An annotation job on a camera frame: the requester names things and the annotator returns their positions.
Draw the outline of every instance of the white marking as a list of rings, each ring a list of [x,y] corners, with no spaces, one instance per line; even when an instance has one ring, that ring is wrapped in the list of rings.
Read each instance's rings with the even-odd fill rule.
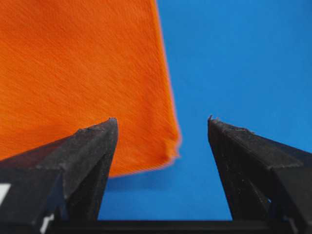
[[[9,189],[11,187],[11,184],[0,184],[0,206],[3,200],[5,199],[6,194],[8,193]]]
[[[43,223],[42,223],[42,226],[40,228],[41,234],[45,234],[47,227],[48,227],[48,224],[52,220],[54,220],[54,214],[51,214],[50,216],[43,218]]]

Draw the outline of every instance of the blue backdrop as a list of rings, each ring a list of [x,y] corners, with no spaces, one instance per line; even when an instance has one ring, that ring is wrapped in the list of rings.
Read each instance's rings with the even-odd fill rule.
[[[312,1],[159,0],[181,159],[110,179],[99,219],[231,219],[210,114],[312,151]]]

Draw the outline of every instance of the orange fabric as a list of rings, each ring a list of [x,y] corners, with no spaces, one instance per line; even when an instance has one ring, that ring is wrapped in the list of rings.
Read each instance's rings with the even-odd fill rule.
[[[153,0],[4,0],[0,12],[0,159],[108,117],[119,126],[110,176],[175,158]]]

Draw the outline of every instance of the white label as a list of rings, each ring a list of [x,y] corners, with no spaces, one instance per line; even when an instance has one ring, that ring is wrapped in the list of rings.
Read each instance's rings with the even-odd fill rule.
[[[0,184],[0,205],[2,204],[6,194],[8,193],[11,184]]]

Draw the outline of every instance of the orange cloth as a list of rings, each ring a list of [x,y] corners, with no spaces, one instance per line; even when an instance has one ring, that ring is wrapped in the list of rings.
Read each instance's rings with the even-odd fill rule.
[[[153,0],[4,0],[0,12],[0,159],[108,117],[119,126],[110,176],[175,158]]]

